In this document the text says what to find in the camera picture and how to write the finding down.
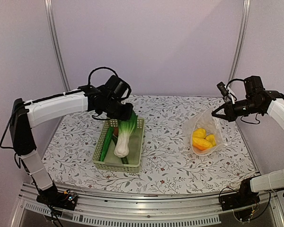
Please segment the yellow starfruit piece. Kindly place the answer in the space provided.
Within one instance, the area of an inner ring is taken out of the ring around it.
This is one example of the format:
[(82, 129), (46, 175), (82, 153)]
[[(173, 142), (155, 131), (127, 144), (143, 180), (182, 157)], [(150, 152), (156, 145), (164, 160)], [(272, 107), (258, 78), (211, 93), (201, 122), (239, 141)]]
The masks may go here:
[(205, 139), (212, 144), (213, 147), (216, 146), (216, 139), (213, 134), (209, 134), (205, 137)]

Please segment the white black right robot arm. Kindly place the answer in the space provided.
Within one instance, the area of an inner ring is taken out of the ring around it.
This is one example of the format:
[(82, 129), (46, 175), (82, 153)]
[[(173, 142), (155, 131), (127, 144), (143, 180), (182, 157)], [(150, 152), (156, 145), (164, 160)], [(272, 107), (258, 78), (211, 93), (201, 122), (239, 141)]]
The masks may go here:
[[(229, 88), (234, 81), (241, 81), (245, 88), (245, 99), (238, 101)], [(212, 116), (233, 122), (238, 117), (251, 114), (267, 114), (274, 119), (284, 131), (284, 94), (275, 90), (266, 90), (260, 76), (250, 76), (245, 79), (232, 79), (227, 84), (217, 84), (225, 103), (212, 111)], [(246, 206), (253, 200), (254, 193), (262, 191), (284, 190), (284, 169), (247, 178), (240, 183), (239, 193), (235, 202)]]

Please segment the white green bok choy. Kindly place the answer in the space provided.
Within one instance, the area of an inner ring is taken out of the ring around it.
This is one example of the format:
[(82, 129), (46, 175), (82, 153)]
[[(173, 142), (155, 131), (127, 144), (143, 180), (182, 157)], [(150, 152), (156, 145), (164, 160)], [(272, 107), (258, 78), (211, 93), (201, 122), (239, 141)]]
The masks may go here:
[(114, 154), (119, 158), (124, 158), (129, 154), (129, 140), (137, 128), (137, 119), (135, 111), (132, 111), (129, 120), (118, 120), (118, 139)]

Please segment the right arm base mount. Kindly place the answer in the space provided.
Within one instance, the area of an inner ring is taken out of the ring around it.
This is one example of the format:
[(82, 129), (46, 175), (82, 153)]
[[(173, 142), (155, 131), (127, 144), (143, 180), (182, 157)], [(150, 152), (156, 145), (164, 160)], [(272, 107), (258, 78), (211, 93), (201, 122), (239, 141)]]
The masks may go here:
[(222, 195), (222, 191), (224, 189), (221, 190), (218, 201), (223, 211), (238, 209), (253, 204), (256, 205), (260, 202), (258, 192), (251, 191), (250, 181), (251, 178), (243, 180), (238, 191), (234, 191), (230, 187), (226, 187), (225, 189), (233, 191), (231, 194)]

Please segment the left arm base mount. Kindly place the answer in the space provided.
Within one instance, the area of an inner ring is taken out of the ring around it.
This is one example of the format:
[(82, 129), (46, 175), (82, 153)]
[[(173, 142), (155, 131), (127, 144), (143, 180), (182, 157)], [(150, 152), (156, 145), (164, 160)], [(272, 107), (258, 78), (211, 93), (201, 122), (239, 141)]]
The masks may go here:
[(70, 190), (60, 192), (54, 185), (49, 189), (39, 190), (36, 201), (55, 208), (74, 211), (78, 201), (78, 194)]

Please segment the clear zip top bag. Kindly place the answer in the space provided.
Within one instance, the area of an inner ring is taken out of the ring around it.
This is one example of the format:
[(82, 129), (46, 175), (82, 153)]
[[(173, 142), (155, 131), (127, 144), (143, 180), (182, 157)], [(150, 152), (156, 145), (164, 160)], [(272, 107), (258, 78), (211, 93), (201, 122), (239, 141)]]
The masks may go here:
[(190, 143), (192, 151), (201, 157), (227, 147), (222, 137), (222, 127), (218, 118), (212, 116), (212, 108), (186, 120), (183, 135)]

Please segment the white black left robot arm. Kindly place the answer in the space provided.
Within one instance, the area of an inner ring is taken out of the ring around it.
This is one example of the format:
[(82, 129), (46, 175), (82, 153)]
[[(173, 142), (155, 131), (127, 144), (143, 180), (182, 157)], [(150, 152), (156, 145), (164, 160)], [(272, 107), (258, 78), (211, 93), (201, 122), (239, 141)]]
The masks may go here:
[(79, 112), (95, 112), (92, 118), (100, 120), (101, 114), (107, 119), (128, 120), (133, 105), (123, 103), (131, 93), (131, 87), (117, 75), (94, 87), (91, 84), (80, 86), (75, 90), (63, 92), (37, 100), (14, 101), (12, 113), (5, 132), (9, 132), (12, 145), (9, 147), (23, 161), (37, 187), (43, 191), (42, 197), (50, 204), (57, 205), (61, 195), (54, 190), (50, 178), (37, 152), (32, 128), (49, 120)]

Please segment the yellow lemon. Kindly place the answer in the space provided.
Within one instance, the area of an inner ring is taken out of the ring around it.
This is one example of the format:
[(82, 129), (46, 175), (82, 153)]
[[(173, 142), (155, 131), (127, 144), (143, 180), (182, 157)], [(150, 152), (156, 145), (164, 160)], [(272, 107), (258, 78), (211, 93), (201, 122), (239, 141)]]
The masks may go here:
[(203, 128), (198, 128), (195, 131), (193, 131), (192, 137), (193, 138), (205, 139), (205, 137), (206, 137), (206, 130), (203, 129)]

